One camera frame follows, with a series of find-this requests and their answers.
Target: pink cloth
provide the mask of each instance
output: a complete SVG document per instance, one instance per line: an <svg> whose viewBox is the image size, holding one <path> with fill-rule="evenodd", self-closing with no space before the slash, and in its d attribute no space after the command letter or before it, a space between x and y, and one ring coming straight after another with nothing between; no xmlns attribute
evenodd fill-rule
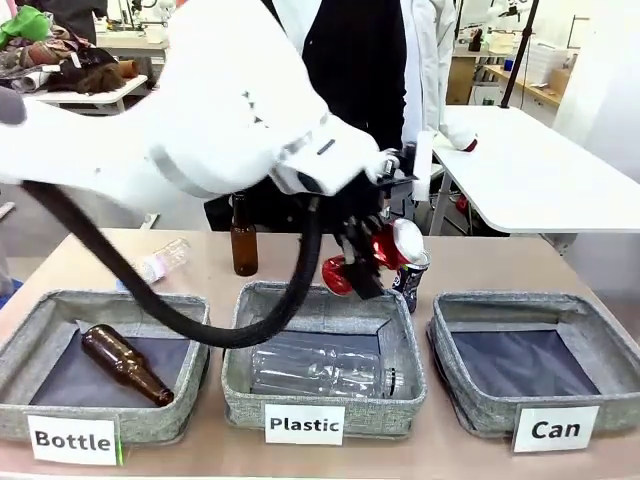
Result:
<svg viewBox="0 0 640 480"><path fill-rule="evenodd" d="M16 13L18 13L18 7L16 7L15 0L7 0L7 5L9 5L9 10L11 11L11 16L15 17Z"/></svg>

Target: gray fabric bin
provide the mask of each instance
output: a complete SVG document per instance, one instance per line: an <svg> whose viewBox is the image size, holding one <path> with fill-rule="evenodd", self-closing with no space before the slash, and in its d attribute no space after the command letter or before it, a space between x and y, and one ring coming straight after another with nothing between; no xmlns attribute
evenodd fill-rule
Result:
<svg viewBox="0 0 640 480"><path fill-rule="evenodd" d="M282 296L286 284L253 282L240 293L234 312L234 328L258 322ZM344 335L376 335L385 368L404 375L399 399L345 399L257 395L251 388L251 348L229 350L222 365L222 388L227 419L243 428L264 428L265 404L325 405L345 407L346 436L403 438L427 394L424 370L411 317L402 295L362 301L356 296L338 297L325 287L312 286L305 303L287 330Z"/></svg>
<svg viewBox="0 0 640 480"><path fill-rule="evenodd" d="M519 405L599 405L598 432L640 425L640 348L590 302L553 293L445 293L434 300L434 313L428 334L436 365L470 433L511 435ZM524 350L509 358L505 341L524 343ZM491 362L482 370L478 364L492 355L494 371ZM507 388L500 379L510 364L517 375Z"/></svg>
<svg viewBox="0 0 640 480"><path fill-rule="evenodd" d="M192 320L208 323L206 300L161 297ZM81 333L99 323L113 326L146 355L174 392L170 405L155 407L81 352ZM28 441L27 416L40 415L117 420L125 444L175 441L186 427L208 358L208 347L161 325L126 292L50 292L0 348L0 438Z"/></svg>

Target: pile of clothes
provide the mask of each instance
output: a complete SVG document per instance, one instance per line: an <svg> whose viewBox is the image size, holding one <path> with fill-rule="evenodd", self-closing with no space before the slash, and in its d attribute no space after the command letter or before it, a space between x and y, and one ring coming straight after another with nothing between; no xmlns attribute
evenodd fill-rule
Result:
<svg viewBox="0 0 640 480"><path fill-rule="evenodd" d="M137 74L135 64L118 62L32 6L0 25L0 86L94 94L116 90Z"/></svg>

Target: brown glass bottle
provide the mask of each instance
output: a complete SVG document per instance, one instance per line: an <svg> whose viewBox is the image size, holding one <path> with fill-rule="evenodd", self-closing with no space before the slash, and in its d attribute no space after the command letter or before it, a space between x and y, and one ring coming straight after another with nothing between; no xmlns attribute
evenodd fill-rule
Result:
<svg viewBox="0 0 640 480"><path fill-rule="evenodd" d="M231 253L233 269L241 277L258 271L258 242L256 227L249 221L246 199L233 195L233 223L231 223Z"/></svg>
<svg viewBox="0 0 640 480"><path fill-rule="evenodd" d="M114 380L142 393L159 407L173 402L173 392L147 365L147 359L109 325L82 335L82 349Z"/></svg>

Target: soda can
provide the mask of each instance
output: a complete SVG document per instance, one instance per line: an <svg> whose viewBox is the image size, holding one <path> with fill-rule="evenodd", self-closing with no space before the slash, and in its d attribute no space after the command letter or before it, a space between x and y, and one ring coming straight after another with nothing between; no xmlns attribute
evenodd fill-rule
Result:
<svg viewBox="0 0 640 480"><path fill-rule="evenodd" d="M393 281L393 289L400 292L407 302L409 312L413 313L418 305L418 285L422 274L429 269L431 258L427 252L422 253L419 264L408 264L401 266Z"/></svg>

